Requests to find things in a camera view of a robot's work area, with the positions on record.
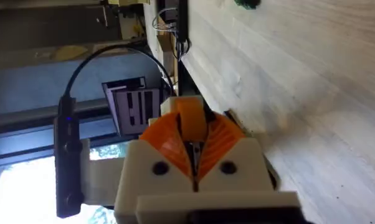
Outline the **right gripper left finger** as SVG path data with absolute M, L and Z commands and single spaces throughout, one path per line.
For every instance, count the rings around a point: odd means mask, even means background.
M 178 113 L 158 118 L 128 146 L 115 199 L 118 223 L 137 223 L 138 198 L 193 192 L 191 161 Z

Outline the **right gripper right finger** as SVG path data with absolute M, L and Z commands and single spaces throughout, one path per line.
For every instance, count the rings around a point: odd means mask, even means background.
M 214 113 L 197 170 L 200 192 L 273 191 L 270 172 L 256 139 L 223 114 Z

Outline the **orange-wedge finger of the left gripper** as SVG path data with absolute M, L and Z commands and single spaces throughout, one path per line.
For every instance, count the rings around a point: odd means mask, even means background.
M 180 135 L 183 141 L 204 142 L 208 127 L 203 98 L 193 96 L 171 96 L 161 103 L 161 114 L 177 113 Z

